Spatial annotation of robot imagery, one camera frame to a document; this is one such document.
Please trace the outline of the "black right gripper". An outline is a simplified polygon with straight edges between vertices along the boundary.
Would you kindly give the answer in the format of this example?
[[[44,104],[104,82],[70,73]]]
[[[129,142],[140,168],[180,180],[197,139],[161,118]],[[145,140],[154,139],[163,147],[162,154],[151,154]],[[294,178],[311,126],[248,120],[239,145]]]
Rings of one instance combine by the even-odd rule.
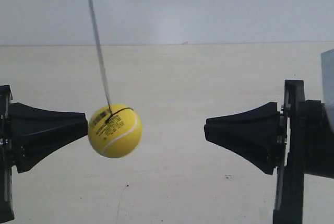
[[[303,80],[284,82],[284,130],[290,134],[287,160],[277,171],[273,223],[302,223],[305,175],[333,178],[333,128],[320,100],[305,98]],[[272,175],[280,149],[276,102],[246,112],[206,119],[205,139]]]

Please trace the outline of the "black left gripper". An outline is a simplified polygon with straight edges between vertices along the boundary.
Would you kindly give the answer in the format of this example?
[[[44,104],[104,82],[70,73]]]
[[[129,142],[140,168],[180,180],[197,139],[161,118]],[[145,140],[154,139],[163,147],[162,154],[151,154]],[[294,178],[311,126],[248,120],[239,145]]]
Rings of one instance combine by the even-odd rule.
[[[1,223],[15,218],[9,118],[18,173],[30,171],[53,152],[87,136],[84,113],[38,109],[19,102],[10,105],[11,99],[10,85],[1,85]]]

